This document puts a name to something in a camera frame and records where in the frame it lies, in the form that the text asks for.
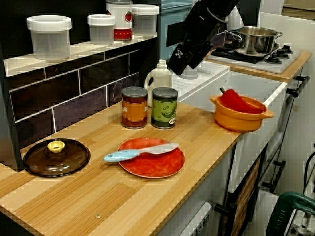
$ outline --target wooden countertop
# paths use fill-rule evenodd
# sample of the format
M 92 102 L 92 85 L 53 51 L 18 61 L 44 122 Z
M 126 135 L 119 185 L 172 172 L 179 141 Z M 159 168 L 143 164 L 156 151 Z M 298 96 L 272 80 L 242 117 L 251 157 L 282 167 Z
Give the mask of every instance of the wooden countertop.
M 230 66 L 231 71 L 289 83 L 291 79 L 293 79 L 293 77 L 295 76 L 296 72 L 302 68 L 302 66 L 311 57 L 311 55 L 312 55 L 311 52 L 301 51 L 300 56 L 282 74 L 275 74 L 271 72 L 256 70 L 256 69 L 247 68 L 247 67 L 243 67 L 239 65 L 234 65 L 231 63 L 224 63 L 224 62 L 220 62 L 216 60 L 210 60 L 207 58 L 205 58 L 205 61 L 209 61 L 209 62 L 221 64 L 221 65 L 228 65 Z
M 118 103 L 45 138 L 80 141 L 91 152 L 89 164 L 59 178 L 17 173 L 0 164 L 0 211 L 35 235 L 155 235 L 240 136 L 219 127 L 211 112 L 182 103 L 176 118 L 168 130 L 149 123 L 126 129 Z M 186 159 L 183 168 L 168 178 L 145 179 L 102 161 L 121 143 L 139 137 L 178 142 Z

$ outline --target orange baking dish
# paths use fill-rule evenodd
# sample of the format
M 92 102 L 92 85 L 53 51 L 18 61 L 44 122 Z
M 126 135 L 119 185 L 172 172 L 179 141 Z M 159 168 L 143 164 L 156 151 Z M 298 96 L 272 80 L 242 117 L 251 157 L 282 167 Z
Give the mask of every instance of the orange baking dish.
M 231 110 L 220 103 L 220 97 L 220 95 L 213 95 L 210 97 L 210 101 L 216 105 L 214 114 L 216 122 L 226 129 L 240 133 L 253 132 L 260 128 L 263 119 L 274 116 L 274 113 L 268 111 L 263 103 L 253 98 L 241 96 L 245 102 L 261 108 L 262 112 L 260 114 L 249 114 Z

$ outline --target white jug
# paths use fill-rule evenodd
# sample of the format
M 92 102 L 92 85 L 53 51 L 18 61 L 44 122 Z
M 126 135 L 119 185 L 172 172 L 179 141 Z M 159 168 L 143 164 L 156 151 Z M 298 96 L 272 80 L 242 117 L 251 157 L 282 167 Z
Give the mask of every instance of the white jug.
M 144 82 L 144 88 L 148 91 L 149 107 L 152 107 L 152 90 L 158 87 L 172 87 L 172 73 L 167 69 L 166 60 L 158 60 L 157 67 L 148 74 Z

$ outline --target lid knob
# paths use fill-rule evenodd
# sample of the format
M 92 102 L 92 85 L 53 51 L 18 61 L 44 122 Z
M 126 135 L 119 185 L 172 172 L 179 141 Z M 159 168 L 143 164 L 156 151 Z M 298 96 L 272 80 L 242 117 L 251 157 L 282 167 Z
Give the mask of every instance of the lid knob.
M 47 148 L 53 153 L 59 153 L 64 148 L 64 142 L 53 141 L 47 145 Z

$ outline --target stainless steel pot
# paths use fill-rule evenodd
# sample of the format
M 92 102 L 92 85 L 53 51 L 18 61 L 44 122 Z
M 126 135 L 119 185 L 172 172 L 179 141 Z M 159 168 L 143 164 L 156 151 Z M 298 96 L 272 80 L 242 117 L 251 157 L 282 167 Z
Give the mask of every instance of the stainless steel pot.
M 245 26 L 238 31 L 228 32 L 233 35 L 234 51 L 252 57 L 264 57 L 272 53 L 276 39 L 283 35 L 272 29 Z

